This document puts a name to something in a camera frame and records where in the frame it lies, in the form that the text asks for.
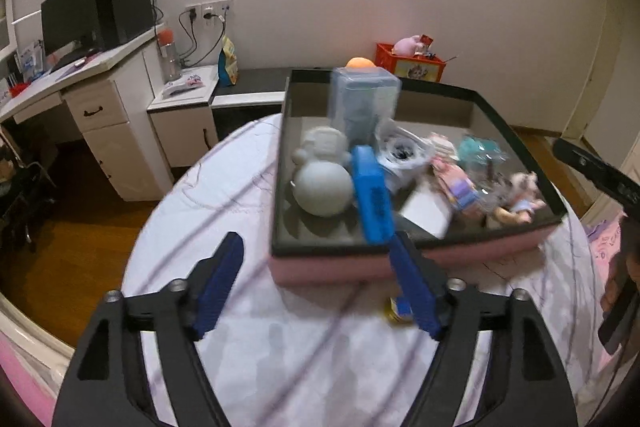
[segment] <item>red basket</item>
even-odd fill
[[[425,58],[422,55],[399,57],[391,52],[393,44],[376,44],[375,63],[381,68],[403,78],[439,82],[446,62],[438,57]]]

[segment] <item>bottle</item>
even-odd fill
[[[162,64],[162,76],[164,83],[172,82],[180,78],[182,70],[178,51],[175,49],[174,32],[169,28],[158,32],[158,45],[160,47],[160,61]]]

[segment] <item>snack bag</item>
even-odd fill
[[[218,60],[218,79],[220,86],[228,87],[238,81],[238,58],[236,47],[226,35],[222,37],[222,49]]]

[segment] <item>white tablecloth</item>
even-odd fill
[[[226,232],[245,258],[218,327],[198,352],[229,421],[243,426],[359,427],[401,424],[436,348],[415,327],[382,317],[395,283],[284,289],[267,266],[280,115],[242,127],[207,153],[162,200],[140,233],[122,290],[159,290],[209,257]],[[450,272],[481,290],[527,289],[556,341],[574,392],[596,371],[602,348],[602,284],[587,238],[570,215],[539,249]],[[474,414],[490,334],[481,333],[458,421]],[[152,334],[143,336],[154,402],[175,419]]]

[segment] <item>pink piggy bank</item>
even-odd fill
[[[420,42],[420,35],[414,35],[413,37],[400,39],[391,49],[391,52],[400,57],[413,57],[418,52],[424,53],[426,47],[423,42]]]

